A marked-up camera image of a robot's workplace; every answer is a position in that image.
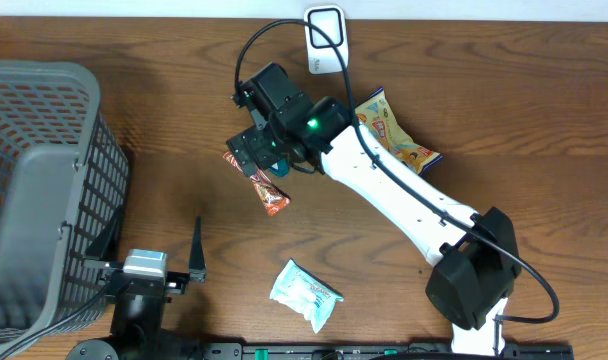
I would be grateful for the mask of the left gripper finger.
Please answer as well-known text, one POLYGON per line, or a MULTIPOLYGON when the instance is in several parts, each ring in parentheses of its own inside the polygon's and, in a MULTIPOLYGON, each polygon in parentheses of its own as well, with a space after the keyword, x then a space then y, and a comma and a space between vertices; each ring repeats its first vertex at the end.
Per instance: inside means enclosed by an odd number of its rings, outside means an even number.
POLYGON ((206 263, 202 246, 202 231, 201 218, 195 220, 194 232, 191 243, 191 251, 189 256, 189 274, 190 275, 206 275, 206 263))
POLYGON ((118 206, 107 225, 85 250, 85 258, 95 261, 114 261, 117 256, 124 208, 118 206))

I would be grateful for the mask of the blue mouthwash bottle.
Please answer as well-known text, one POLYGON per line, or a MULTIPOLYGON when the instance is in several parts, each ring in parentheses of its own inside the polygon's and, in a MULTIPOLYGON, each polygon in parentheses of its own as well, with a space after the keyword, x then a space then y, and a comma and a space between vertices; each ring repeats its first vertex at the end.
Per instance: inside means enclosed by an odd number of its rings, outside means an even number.
POLYGON ((268 170, 277 177, 285 177, 289 174, 290 168, 289 164, 285 159, 281 159, 274 164, 272 164, 268 170))

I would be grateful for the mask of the red chocolate bar wrapper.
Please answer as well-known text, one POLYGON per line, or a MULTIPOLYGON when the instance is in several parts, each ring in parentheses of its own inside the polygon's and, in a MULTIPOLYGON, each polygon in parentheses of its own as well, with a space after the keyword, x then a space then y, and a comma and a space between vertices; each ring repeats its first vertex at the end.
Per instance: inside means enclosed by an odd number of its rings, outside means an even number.
POLYGON ((255 167, 255 173, 249 179, 269 216, 276 215, 291 203, 290 197, 258 167, 255 167))

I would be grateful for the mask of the light blue tissue packet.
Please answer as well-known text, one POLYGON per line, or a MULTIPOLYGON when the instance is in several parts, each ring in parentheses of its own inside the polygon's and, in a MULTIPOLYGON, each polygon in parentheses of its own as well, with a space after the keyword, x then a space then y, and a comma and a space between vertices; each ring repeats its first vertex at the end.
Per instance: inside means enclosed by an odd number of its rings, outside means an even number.
POLYGON ((290 259, 277 276, 269 298, 309 321, 319 333, 344 297, 290 259))

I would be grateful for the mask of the yellow snack bag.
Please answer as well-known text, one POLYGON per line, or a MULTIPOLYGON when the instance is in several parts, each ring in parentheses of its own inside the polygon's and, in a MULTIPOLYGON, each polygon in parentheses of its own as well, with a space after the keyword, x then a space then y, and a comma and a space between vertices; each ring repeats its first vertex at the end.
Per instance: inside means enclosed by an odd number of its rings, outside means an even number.
POLYGON ((442 160, 441 153, 419 145, 400 127, 383 87, 356 107, 356 115, 384 148, 417 175, 442 160))

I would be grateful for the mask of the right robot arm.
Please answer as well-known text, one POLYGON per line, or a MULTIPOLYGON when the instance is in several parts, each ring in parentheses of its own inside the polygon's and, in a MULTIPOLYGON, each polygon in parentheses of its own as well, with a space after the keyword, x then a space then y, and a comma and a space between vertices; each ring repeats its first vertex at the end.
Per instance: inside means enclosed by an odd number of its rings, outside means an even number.
POLYGON ((504 309, 520 273, 510 219, 479 214, 441 193, 396 160, 332 97, 313 104, 303 93, 278 102, 237 98, 252 126, 227 145, 246 175, 281 159, 308 162, 362 196, 396 225, 433 270, 426 294, 453 325, 455 353, 499 355, 504 309))

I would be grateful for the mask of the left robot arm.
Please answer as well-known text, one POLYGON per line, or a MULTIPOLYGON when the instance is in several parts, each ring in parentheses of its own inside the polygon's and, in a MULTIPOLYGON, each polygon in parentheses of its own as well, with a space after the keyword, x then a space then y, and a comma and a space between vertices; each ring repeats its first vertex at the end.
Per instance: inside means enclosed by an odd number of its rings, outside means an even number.
POLYGON ((124 210, 118 207, 83 255, 83 265, 105 272, 102 299, 115 305, 110 334, 85 340, 67 355, 77 360, 201 359, 202 345, 162 327, 165 305, 191 282, 206 280, 201 219, 195 220, 186 272, 168 269, 168 255, 132 249, 123 262, 113 259, 124 210))

